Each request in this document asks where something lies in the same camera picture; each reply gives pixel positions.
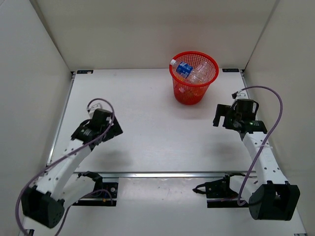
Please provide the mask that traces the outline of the large clear plastic bottle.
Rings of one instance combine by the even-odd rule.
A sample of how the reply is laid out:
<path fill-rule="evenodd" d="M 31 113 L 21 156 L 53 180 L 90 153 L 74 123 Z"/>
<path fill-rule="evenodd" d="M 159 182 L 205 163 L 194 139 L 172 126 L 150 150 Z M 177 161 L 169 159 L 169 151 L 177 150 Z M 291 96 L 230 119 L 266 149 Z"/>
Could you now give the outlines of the large clear plastic bottle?
<path fill-rule="evenodd" d="M 202 61 L 196 68 L 193 69 L 187 77 L 186 82 L 193 85 L 207 83 L 207 73 L 210 72 L 210 70 L 211 65 L 206 61 Z"/>

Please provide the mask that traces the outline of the clear bottle blue label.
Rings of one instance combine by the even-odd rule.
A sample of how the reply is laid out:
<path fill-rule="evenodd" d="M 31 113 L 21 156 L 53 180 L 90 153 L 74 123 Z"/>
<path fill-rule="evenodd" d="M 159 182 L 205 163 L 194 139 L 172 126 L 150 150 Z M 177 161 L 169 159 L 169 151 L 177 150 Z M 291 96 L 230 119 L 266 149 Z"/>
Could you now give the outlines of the clear bottle blue label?
<path fill-rule="evenodd" d="M 176 61 L 175 59 L 172 59 L 170 61 L 170 65 L 172 66 L 172 68 L 175 69 L 178 74 L 180 74 L 184 78 L 187 78 L 193 71 L 193 67 L 184 61 Z"/>

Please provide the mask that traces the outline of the orange juice bottle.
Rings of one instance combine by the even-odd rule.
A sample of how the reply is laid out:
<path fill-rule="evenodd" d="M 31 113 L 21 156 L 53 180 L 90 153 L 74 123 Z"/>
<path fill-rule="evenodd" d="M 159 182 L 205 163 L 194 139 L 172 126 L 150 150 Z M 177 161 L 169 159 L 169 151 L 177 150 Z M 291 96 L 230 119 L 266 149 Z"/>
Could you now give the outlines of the orange juice bottle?
<path fill-rule="evenodd" d="M 188 86 L 177 86 L 177 92 L 184 99 L 194 99 L 202 95 L 201 88 L 188 87 Z"/>

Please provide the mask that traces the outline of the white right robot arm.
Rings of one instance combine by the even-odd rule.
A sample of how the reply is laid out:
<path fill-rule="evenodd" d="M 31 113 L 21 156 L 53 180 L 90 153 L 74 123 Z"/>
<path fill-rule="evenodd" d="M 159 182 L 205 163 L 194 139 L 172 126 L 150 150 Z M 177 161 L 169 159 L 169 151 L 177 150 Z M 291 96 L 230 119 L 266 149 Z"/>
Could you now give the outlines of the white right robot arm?
<path fill-rule="evenodd" d="M 239 193 L 255 220 L 289 221 L 300 190 L 281 172 L 269 145 L 265 124 L 256 119 L 258 107 L 259 104 L 251 99 L 236 99 L 231 106 L 217 105 L 213 125 L 218 126 L 220 118 L 224 118 L 223 127 L 239 133 L 254 162 L 257 176 L 254 181 L 240 175 L 229 175 L 228 180 L 221 184 L 221 191 L 229 197 Z"/>

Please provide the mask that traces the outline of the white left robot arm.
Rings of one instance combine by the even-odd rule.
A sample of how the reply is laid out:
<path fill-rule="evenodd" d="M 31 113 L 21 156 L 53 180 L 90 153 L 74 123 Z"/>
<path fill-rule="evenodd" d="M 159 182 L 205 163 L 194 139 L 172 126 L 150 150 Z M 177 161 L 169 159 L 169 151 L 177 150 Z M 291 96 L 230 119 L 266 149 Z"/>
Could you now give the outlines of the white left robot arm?
<path fill-rule="evenodd" d="M 71 135 L 63 156 L 27 184 L 19 196 L 24 216 L 49 229 L 61 221 L 64 212 L 85 195 L 103 192 L 102 177 L 87 171 L 74 177 L 79 164 L 99 144 L 123 133 L 115 115 L 101 108 L 90 112 Z"/>

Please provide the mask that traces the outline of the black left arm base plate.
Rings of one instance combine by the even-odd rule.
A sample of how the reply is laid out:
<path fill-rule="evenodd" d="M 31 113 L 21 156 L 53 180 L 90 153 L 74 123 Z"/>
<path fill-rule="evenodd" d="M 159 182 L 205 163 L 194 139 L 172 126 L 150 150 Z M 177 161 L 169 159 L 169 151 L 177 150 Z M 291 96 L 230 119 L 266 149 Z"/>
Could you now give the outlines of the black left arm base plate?
<path fill-rule="evenodd" d="M 95 193 L 83 197 L 73 206 L 85 207 L 115 207 L 118 197 L 118 178 L 103 178 L 102 184 L 95 187 Z"/>

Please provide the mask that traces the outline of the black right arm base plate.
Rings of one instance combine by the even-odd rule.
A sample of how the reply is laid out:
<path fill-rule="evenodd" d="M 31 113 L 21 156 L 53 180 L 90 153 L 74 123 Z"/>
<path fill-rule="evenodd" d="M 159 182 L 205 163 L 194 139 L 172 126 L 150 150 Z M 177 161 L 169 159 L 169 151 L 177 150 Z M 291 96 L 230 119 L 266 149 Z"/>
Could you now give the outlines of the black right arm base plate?
<path fill-rule="evenodd" d="M 237 204 L 238 193 L 229 187 L 230 179 L 234 176 L 245 177 L 246 175 L 243 173 L 228 173 L 221 179 L 197 185 L 193 192 L 206 196 L 207 208 L 248 208 L 247 203 L 242 206 Z"/>

